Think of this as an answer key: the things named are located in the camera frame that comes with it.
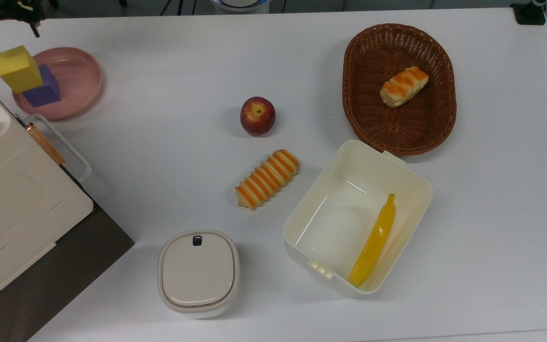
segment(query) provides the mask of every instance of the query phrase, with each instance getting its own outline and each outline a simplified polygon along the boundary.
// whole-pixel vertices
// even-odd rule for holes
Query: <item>pink bowl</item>
[[[83,114],[98,97],[102,73],[97,61],[74,47],[57,47],[33,56],[37,64],[48,66],[58,81],[61,100],[33,107],[22,96],[12,93],[16,104],[28,114],[41,114],[50,121]]]

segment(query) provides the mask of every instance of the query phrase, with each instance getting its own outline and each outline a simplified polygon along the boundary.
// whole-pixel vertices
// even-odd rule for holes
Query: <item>foam block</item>
[[[0,77],[17,94],[43,85],[37,62],[24,46],[0,52]]]
[[[52,71],[43,64],[39,66],[39,72],[41,73],[41,79],[43,80],[44,85],[22,92],[24,98],[33,107],[51,104],[52,102],[60,100],[58,82],[56,81],[56,78],[54,78]]]

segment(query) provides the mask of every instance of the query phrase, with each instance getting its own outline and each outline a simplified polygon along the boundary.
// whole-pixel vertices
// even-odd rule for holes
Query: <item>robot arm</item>
[[[31,26],[33,33],[39,37],[37,26],[46,19],[41,0],[0,0],[0,20],[15,19]]]

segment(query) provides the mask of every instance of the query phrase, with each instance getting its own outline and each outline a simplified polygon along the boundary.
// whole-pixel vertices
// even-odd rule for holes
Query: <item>purple cube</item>
[[[39,107],[52,102],[60,100],[60,91],[58,90],[58,82],[52,71],[45,65],[39,66],[39,72],[41,72],[41,78],[44,81],[43,86],[23,91],[22,95],[33,107]]]

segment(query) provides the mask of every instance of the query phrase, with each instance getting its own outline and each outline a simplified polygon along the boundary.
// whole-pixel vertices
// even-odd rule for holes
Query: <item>container latch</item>
[[[317,262],[316,260],[311,259],[310,267],[318,271],[318,273],[326,277],[326,279],[332,279],[332,271],[322,266],[322,264]]]

